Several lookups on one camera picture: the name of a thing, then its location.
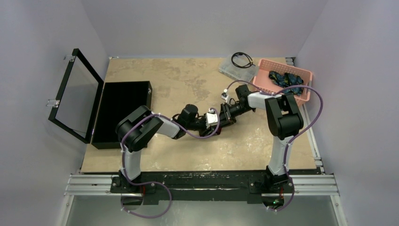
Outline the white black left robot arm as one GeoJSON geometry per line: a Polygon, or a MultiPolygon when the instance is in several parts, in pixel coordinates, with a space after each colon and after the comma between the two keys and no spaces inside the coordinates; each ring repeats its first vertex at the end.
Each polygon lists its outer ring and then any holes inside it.
{"type": "Polygon", "coordinates": [[[171,139],[180,139],[184,135],[206,139],[217,135],[221,127],[222,118],[215,108],[199,115],[198,108],[188,104],[172,118],[154,113],[144,105],[137,108],[115,129],[122,153],[122,187],[130,193],[140,188],[141,152],[156,134],[171,139]]]}

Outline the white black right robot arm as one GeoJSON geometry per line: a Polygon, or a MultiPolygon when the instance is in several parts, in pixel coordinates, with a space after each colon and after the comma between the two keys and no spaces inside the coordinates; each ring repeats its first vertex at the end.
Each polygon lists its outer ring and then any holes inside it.
{"type": "Polygon", "coordinates": [[[227,127],[236,122],[236,117],[257,109],[265,110],[268,128],[273,135],[271,159],[266,167],[264,186],[271,192],[277,191],[288,181],[288,163],[292,151],[292,139],[303,128],[304,121],[292,94],[272,96],[265,92],[252,92],[247,85],[235,89],[237,100],[225,89],[221,99],[220,126],[227,127]]]}

